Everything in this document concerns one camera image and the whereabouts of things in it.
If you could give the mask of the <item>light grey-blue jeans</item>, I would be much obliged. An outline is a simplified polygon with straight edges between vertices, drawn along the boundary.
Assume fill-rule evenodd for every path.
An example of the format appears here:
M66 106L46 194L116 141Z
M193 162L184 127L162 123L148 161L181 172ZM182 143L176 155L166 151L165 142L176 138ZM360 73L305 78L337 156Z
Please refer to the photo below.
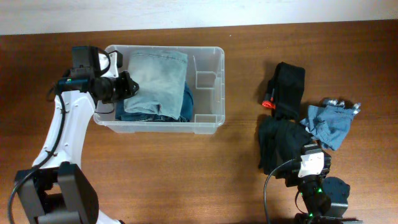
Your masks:
M188 55L174 50L136 50L128 72L138 92L118 104L121 121L186 121L181 116Z

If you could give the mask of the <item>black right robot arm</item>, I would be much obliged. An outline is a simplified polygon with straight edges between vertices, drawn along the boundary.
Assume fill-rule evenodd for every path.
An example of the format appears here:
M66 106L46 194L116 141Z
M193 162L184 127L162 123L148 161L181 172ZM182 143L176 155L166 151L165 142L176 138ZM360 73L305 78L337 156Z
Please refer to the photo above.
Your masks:
M275 172L287 187L297 188L307 209L295 215L294 222L308 223L362 223L357 218L345 218L348 209L350 185L337 177L328 177L331 156L317 143L304 145L298 157L282 165Z

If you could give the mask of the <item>light blue denim shirt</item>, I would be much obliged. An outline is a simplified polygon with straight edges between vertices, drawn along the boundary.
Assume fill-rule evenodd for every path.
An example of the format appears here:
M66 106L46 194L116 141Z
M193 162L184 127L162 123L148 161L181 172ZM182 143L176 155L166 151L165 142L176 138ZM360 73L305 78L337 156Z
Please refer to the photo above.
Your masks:
M346 106L345 101L325 99L322 106L309 105L307 116L300 121L321 147L336 151L348 135L361 103Z

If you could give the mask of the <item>dark blue jeans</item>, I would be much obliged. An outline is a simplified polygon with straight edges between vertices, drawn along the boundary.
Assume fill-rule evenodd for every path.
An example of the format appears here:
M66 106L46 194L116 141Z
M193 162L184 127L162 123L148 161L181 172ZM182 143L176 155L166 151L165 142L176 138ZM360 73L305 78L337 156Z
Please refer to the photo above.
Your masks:
M145 114L145 113L128 113L124 110L124 103L120 101L116 105L115 119L119 121L142 121L142 122L190 122L193 118L193 93L189 89L188 84L185 84L183 103L180 110L180 116L178 119L172 117L157 115L157 114Z

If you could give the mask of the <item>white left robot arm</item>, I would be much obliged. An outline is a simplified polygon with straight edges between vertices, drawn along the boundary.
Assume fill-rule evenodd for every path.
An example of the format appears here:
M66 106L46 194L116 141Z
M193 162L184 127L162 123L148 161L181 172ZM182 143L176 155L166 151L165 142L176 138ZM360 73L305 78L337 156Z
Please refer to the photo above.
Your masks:
M100 210L98 195L81 170L86 130L98 103L134 96L139 85L117 75L63 77L54 86L55 109L45 144L32 167L19 170L7 203L18 197L29 223L117 223Z

